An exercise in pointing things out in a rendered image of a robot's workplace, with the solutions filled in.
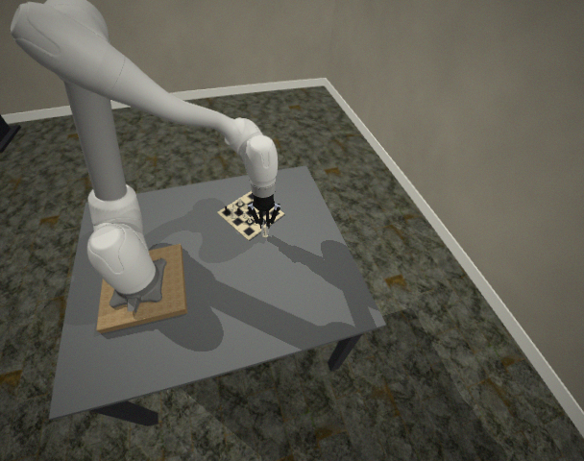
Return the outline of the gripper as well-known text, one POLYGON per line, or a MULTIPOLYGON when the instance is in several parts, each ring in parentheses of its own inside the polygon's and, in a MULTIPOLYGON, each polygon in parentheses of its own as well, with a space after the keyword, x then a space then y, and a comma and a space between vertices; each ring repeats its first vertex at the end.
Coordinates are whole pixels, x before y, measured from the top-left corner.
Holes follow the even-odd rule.
POLYGON ((248 210, 252 213, 252 216, 256 224, 260 224, 261 235, 263 235, 264 225, 263 225, 263 211, 266 211, 266 233, 269 235, 270 224, 274 224, 278 211, 280 210, 280 204, 275 204, 274 194, 267 198, 259 198, 254 195, 253 204, 248 204, 248 210), (259 210, 259 219, 256 214, 256 210, 259 210), (274 208, 271 219, 269 219, 269 210, 274 208), (275 212, 275 213, 274 213, 275 212), (263 225, 263 227, 262 227, 263 225))

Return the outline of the black and cream chessboard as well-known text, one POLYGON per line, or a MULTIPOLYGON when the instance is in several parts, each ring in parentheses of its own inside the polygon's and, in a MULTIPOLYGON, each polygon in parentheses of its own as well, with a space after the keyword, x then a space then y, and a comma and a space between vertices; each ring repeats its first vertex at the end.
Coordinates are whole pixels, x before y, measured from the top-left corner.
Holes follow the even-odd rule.
MULTIPOLYGON (((261 232, 260 224, 256 224, 252 214, 248 213, 248 204, 252 204, 254 201, 254 194, 251 192, 247 193, 243 197, 241 197, 242 206, 238 205, 237 200, 234 202, 234 206, 236 209, 233 210, 233 213, 236 215, 234 219, 231 219, 231 210, 232 203, 227 206, 227 210, 229 214, 225 214, 225 209, 221 209, 218 211, 218 214, 225 219, 231 226, 233 226, 239 233, 241 233, 248 241, 256 236, 258 233, 261 232), (241 214, 237 214, 237 208, 240 208, 241 214), (243 218, 243 212, 246 212, 247 218, 243 218), (251 217, 252 223, 249 224, 249 217, 251 217)), ((275 221, 277 221, 281 216, 284 215, 282 211, 278 211, 275 221)), ((266 228, 266 211, 263 211, 263 225, 266 228)))

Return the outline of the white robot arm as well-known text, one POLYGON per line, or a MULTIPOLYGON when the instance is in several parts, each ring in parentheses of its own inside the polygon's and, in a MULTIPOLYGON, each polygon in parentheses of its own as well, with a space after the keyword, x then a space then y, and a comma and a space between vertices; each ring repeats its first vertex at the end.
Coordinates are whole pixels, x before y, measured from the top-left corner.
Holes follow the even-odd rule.
POLYGON ((166 260, 153 261, 149 255, 138 200, 125 182, 110 100, 173 123, 220 132, 242 157, 252 193, 259 198, 275 193, 278 154, 273 140, 249 119, 231 119, 161 88, 110 45, 105 19, 87 0, 20 4, 11 34, 31 58, 63 80, 94 190, 88 195, 94 233, 87 254, 114 288, 111 307, 129 303, 128 313, 135 314, 140 303, 160 302, 166 260))

